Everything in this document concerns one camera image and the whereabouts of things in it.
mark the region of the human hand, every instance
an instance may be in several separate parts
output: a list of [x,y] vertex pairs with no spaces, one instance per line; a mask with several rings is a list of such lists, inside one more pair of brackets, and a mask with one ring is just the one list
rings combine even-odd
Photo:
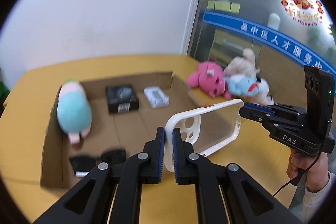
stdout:
[[[292,149],[288,159],[287,175],[290,179],[297,176],[298,168],[307,169],[316,159],[316,157],[308,157],[298,154]],[[310,192],[316,193],[323,189],[329,181],[328,175],[328,155],[321,153],[318,161],[307,172],[306,187]]]

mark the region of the sleeve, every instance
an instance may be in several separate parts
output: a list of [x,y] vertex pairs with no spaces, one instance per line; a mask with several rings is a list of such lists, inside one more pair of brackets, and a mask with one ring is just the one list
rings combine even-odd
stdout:
[[329,181],[327,185],[319,190],[317,193],[311,193],[305,188],[305,195],[303,197],[303,208],[302,208],[302,218],[305,223],[312,218],[316,211],[322,205],[324,199],[327,197],[329,191],[331,190],[333,183],[336,181],[336,175],[329,173]]

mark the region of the cardboard tray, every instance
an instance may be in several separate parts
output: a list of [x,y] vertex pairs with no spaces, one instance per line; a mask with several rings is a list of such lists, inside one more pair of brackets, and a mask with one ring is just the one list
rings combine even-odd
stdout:
[[[124,148],[127,157],[142,151],[145,142],[155,138],[157,127],[179,112],[195,109],[203,104],[193,99],[187,85],[172,72],[130,75],[110,79],[81,82],[92,109],[92,125],[80,149],[74,149],[57,121],[58,94],[51,110],[42,154],[40,184],[45,188],[71,188],[80,178],[73,175],[68,160],[74,155],[100,156],[114,148]],[[139,110],[109,114],[105,87],[132,85],[139,97]],[[143,94],[148,86],[159,86],[169,96],[169,106],[152,109]],[[215,111],[202,116],[201,131],[194,144],[196,152],[203,151],[230,136],[231,123]]]

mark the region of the blue banner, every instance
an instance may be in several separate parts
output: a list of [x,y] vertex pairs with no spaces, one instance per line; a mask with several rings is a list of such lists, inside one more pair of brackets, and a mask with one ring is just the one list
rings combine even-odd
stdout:
[[304,44],[276,30],[239,17],[211,11],[204,13],[203,22],[247,35],[285,54],[301,66],[319,67],[332,73],[336,79],[336,71],[327,61]]

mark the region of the table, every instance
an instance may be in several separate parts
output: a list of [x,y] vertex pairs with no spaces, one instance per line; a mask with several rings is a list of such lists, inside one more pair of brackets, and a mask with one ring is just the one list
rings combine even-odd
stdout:
[[[178,55],[110,56],[71,61],[25,73],[5,101],[0,119],[0,173],[27,219],[34,221],[62,195],[41,189],[39,180],[50,110],[65,80],[83,81],[155,71],[173,71],[187,80],[197,64],[188,56]],[[212,99],[200,90],[195,94],[206,104],[224,101],[223,97]],[[238,138],[209,158],[221,165],[237,163],[273,194],[288,181],[286,169],[290,149],[268,135],[261,124],[244,119]],[[178,186],[174,175],[168,172],[164,173],[162,181],[159,186],[144,185],[140,223],[196,223],[194,187]],[[295,189],[288,185],[277,195],[278,200],[288,207]]]

